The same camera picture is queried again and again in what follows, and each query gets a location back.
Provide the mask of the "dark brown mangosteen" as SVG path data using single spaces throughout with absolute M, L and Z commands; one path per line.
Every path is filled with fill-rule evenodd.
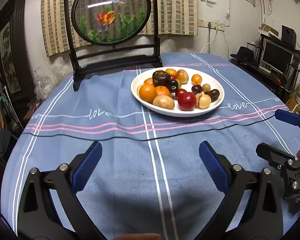
M 170 81 L 170 74 L 163 70 L 157 70 L 153 73 L 152 79 L 153 79 L 153 85 L 155 87 L 157 86 L 167 86 Z
M 204 94 L 208 95 L 211 98 L 211 102 L 215 102 L 220 96 L 220 92 L 218 89 L 206 91 Z

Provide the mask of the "small yellow fruit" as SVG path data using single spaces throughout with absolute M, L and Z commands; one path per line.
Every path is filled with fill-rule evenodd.
M 210 87 L 210 85 L 208 83 L 202 85 L 202 91 L 203 91 L 203 93 L 209 92 L 210 90 L 211 90 L 211 87 Z

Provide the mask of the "small orange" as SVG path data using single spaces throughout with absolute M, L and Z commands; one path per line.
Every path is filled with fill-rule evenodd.
M 194 74 L 191 77 L 191 83 L 193 85 L 200 85 L 202 83 L 202 81 L 203 81 L 203 79 L 202 79 L 202 77 L 199 74 Z

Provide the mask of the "pale yellow potato-like fruit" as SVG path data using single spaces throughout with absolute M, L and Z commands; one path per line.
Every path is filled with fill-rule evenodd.
M 176 79 L 178 79 L 182 84 L 187 84 L 189 81 L 189 75 L 184 69 L 177 71 Z

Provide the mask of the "tan fruit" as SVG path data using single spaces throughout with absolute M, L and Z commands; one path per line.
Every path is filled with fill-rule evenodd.
M 198 93 L 195 95 L 196 97 L 196 107 L 199 109 L 207 109 L 209 108 L 212 100 L 211 97 L 207 94 Z
M 169 109 L 173 110 L 174 109 L 174 100 L 167 95 L 157 95 L 154 100 L 153 100 L 153 105 L 164 108 L 164 109 Z

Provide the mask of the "dark red plum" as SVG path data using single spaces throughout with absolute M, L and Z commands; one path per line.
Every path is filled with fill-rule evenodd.
M 170 93 L 176 93 L 179 90 L 179 83 L 177 80 L 170 80 L 167 83 L 167 88 L 170 91 Z

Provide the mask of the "computer monitor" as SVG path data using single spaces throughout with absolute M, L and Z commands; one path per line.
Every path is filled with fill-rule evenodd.
M 286 75 L 289 70 L 289 64 L 293 60 L 293 53 L 285 48 L 265 40 L 261 61 L 270 66 L 277 72 Z

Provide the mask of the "black speaker box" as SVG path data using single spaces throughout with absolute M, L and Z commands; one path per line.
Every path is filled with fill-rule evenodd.
M 295 48 L 296 32 L 294 31 L 294 29 L 283 25 L 281 31 L 281 41 L 289 45 L 290 47 Z

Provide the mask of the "white oval plate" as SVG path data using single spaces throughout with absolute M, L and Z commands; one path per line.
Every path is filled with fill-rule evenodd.
M 212 76 L 185 67 L 150 69 L 131 83 L 134 97 L 148 109 L 167 116 L 189 118 L 213 111 L 225 98 Z

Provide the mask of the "large red plum on plate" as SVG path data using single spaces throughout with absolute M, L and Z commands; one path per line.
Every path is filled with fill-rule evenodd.
M 191 92 L 178 95 L 178 105 L 182 111 L 192 111 L 196 105 L 196 97 Z

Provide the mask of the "blue striped tablecloth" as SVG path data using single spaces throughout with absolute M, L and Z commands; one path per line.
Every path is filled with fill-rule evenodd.
M 77 197 L 108 239 L 138 232 L 166 239 L 198 235 L 224 197 L 199 157 L 202 141 L 256 172 L 268 165 L 255 152 L 258 144 L 291 155 L 300 150 L 300 129 L 273 117 L 284 103 L 229 61 L 211 54 L 161 58 L 166 67 L 189 67 L 214 77 L 225 91 L 222 104 L 193 119 L 154 113 L 130 90 L 142 72 L 139 66 L 92 76 L 78 91 L 67 77 L 30 119 L 7 162 L 1 214 L 11 228 L 17 228 L 30 169 L 54 170 L 93 140 L 101 142 L 102 158 Z

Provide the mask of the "dark framed picture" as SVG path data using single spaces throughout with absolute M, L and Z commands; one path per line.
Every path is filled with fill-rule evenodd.
M 25 43 L 25 0 L 8 0 L 0 11 L 0 77 L 11 96 L 34 98 Z

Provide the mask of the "beige checked curtain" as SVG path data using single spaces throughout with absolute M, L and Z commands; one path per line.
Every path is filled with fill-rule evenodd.
M 46 55 L 68 51 L 64 0 L 41 0 L 40 10 Z M 198 34 L 198 0 L 158 0 L 158 14 L 159 34 Z

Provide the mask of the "round goldfish screen black stand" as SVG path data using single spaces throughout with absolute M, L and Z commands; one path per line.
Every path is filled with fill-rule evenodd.
M 73 90 L 98 72 L 162 67 L 158 0 L 64 0 Z

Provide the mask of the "wall power sockets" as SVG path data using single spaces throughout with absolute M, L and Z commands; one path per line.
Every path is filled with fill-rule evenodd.
M 212 22 L 206 20 L 198 20 L 198 27 L 225 31 L 225 24 L 220 21 Z

